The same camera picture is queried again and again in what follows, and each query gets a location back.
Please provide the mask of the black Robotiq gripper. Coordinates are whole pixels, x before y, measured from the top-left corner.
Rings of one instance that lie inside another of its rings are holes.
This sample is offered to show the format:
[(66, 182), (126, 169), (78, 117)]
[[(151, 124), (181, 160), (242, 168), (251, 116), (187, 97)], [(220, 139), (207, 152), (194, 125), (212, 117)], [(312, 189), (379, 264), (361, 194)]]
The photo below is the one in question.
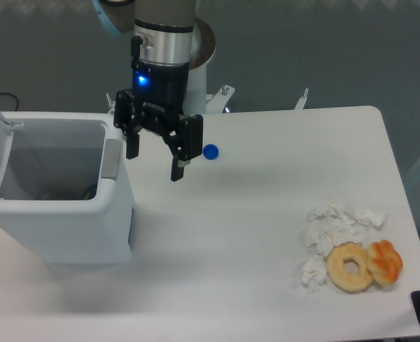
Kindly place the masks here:
[(116, 94), (114, 126), (126, 138), (126, 158), (139, 155), (139, 131), (160, 135), (172, 154), (171, 181), (183, 178), (184, 168), (202, 154), (203, 116), (184, 115), (189, 64), (132, 61), (132, 90)]

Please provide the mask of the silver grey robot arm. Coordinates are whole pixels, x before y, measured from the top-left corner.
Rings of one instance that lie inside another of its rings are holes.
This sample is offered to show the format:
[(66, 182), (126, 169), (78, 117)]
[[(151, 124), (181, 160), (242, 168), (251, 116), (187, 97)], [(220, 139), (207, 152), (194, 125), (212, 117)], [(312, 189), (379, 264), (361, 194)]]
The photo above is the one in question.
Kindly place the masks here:
[(172, 154), (171, 180), (202, 154), (204, 119), (184, 112), (195, 1), (94, 1), (111, 33), (132, 32), (132, 85), (116, 93), (114, 125), (126, 138), (126, 157), (139, 155), (141, 130), (160, 136)]

